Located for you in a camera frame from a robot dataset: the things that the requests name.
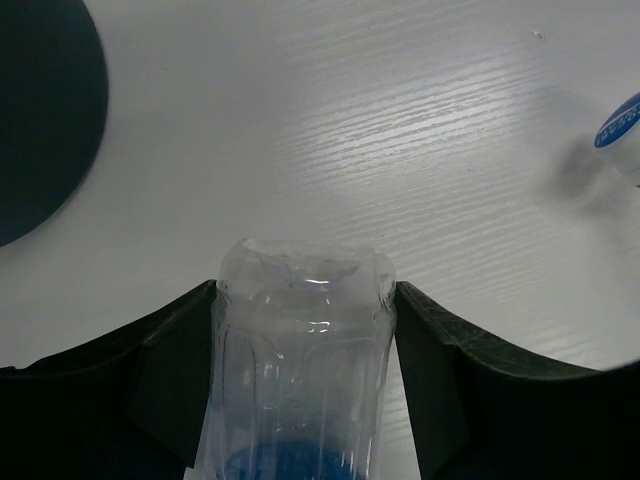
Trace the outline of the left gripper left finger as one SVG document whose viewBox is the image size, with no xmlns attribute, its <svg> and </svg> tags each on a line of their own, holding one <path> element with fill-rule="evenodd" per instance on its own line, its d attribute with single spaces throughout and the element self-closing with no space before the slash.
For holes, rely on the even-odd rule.
<svg viewBox="0 0 640 480">
<path fill-rule="evenodd" d="M 205 282 L 123 327 L 1 370 L 4 479 L 181 479 L 209 396 Z"/>
</svg>

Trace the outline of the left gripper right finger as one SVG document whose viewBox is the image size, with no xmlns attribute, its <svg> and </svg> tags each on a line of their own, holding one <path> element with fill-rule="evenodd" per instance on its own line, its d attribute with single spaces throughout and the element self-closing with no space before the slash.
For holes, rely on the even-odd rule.
<svg viewBox="0 0 640 480">
<path fill-rule="evenodd" d="M 635 479 L 639 365 L 597 371 L 512 344 L 397 286 L 395 339 L 425 479 Z"/>
</svg>

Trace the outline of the blue label clear bottle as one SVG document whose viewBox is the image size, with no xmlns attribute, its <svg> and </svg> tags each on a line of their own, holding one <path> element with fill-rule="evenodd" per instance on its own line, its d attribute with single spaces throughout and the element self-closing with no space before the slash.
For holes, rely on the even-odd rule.
<svg viewBox="0 0 640 480">
<path fill-rule="evenodd" d="M 212 305 L 206 479 L 372 479 L 396 313 L 369 247 L 244 239 Z"/>
</svg>

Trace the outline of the small blue cap bottle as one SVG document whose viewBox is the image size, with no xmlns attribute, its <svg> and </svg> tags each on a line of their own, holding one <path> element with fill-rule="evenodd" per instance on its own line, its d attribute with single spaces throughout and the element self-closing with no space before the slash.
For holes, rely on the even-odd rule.
<svg viewBox="0 0 640 480">
<path fill-rule="evenodd" d="M 635 188 L 639 187 L 640 94 L 619 105 L 594 137 L 598 156 L 610 164 Z"/>
</svg>

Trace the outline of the dark grey plastic bin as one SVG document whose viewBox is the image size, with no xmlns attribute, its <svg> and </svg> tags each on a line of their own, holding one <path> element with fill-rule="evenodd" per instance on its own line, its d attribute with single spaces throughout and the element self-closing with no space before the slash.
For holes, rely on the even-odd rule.
<svg viewBox="0 0 640 480">
<path fill-rule="evenodd" d="M 84 2 L 2 2 L 2 245 L 39 227 L 78 189 L 108 103 L 103 44 Z"/>
</svg>

